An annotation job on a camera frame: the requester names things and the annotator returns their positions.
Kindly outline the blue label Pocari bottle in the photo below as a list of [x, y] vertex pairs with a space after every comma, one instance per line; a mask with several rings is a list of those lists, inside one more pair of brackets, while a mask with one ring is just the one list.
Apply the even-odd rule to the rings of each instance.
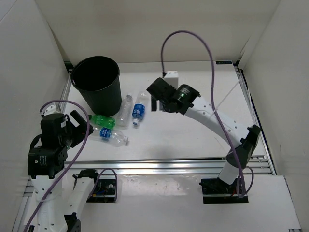
[[138, 93], [136, 102], [133, 107], [132, 112], [133, 126], [137, 127], [143, 121], [148, 101], [149, 101], [148, 93], [146, 91], [140, 91]]

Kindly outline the clear unlabelled plastic bottle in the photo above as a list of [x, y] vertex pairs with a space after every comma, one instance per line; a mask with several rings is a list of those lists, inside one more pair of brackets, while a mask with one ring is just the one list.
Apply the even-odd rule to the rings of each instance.
[[126, 127], [129, 120], [129, 115], [133, 106], [132, 93], [128, 93], [122, 100], [120, 110], [116, 119], [118, 127]]

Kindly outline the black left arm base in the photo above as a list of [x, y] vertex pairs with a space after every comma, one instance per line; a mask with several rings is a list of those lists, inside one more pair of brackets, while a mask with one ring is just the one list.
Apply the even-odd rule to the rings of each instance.
[[100, 179], [87, 203], [115, 203], [116, 180]]

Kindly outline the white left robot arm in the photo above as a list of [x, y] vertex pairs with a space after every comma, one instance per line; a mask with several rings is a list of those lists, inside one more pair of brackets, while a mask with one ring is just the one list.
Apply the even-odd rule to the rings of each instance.
[[90, 193], [97, 193], [101, 181], [94, 169], [74, 176], [74, 188], [68, 200], [63, 199], [62, 178], [68, 171], [68, 150], [93, 132], [75, 110], [68, 115], [45, 110], [41, 134], [36, 136], [28, 153], [28, 174], [34, 186], [36, 208], [30, 216], [26, 232], [79, 232], [80, 215]]

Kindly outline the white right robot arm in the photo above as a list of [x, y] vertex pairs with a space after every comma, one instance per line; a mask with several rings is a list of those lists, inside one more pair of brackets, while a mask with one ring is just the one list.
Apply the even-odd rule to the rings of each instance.
[[175, 89], [163, 78], [157, 78], [147, 88], [147, 91], [154, 99], [162, 103], [166, 112], [180, 113], [194, 119], [219, 135], [227, 143], [231, 142], [241, 168], [246, 167], [258, 144], [261, 130], [257, 125], [244, 126], [219, 112], [218, 115], [222, 122], [220, 124], [212, 112], [211, 104], [198, 91], [186, 84]]

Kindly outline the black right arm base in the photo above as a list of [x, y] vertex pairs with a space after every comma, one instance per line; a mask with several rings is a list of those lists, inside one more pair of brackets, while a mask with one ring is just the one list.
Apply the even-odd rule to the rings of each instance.
[[229, 185], [219, 178], [201, 179], [204, 204], [247, 204], [248, 197], [240, 198], [236, 192], [237, 180]]

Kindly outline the black plastic waste bin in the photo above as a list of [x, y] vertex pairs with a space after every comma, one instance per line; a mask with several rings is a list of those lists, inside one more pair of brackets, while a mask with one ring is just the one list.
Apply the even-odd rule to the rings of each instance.
[[93, 113], [113, 116], [120, 110], [120, 69], [109, 57], [94, 56], [74, 66], [70, 80]]

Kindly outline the green plastic soda bottle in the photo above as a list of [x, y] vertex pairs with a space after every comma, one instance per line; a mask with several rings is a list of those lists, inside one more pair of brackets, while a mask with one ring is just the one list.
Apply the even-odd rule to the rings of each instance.
[[113, 129], [115, 126], [115, 119], [103, 115], [88, 115], [89, 120], [92, 124]]

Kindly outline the clear Aquafina bottle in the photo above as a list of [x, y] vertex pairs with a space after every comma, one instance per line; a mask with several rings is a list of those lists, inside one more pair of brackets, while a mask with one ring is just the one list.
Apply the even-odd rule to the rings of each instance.
[[94, 128], [89, 136], [92, 140], [110, 144], [115, 147], [126, 146], [129, 138], [119, 130], [112, 130], [106, 127]]

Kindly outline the white zip tie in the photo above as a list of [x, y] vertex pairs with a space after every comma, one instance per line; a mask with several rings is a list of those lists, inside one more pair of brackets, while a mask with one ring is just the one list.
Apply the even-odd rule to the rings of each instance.
[[241, 77], [236, 84], [229, 90], [229, 92], [225, 95], [225, 97], [221, 100], [221, 102], [215, 107], [215, 109], [213, 110], [213, 112], [211, 113], [211, 117], [214, 115], [214, 113], [216, 111], [219, 110], [219, 107], [221, 106], [221, 104], [226, 100], [226, 98], [231, 94], [231, 92], [236, 88], [237, 85], [240, 84], [240, 82], [243, 80], [243, 77]]

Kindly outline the aluminium front frame rail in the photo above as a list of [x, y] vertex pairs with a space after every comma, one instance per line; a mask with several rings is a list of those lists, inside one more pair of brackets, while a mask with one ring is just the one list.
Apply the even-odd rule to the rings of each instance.
[[112, 161], [77, 161], [70, 170], [114, 169], [117, 174], [206, 174], [218, 175], [225, 164], [223, 158], [213, 159], [159, 159], [159, 160], [112, 160]]

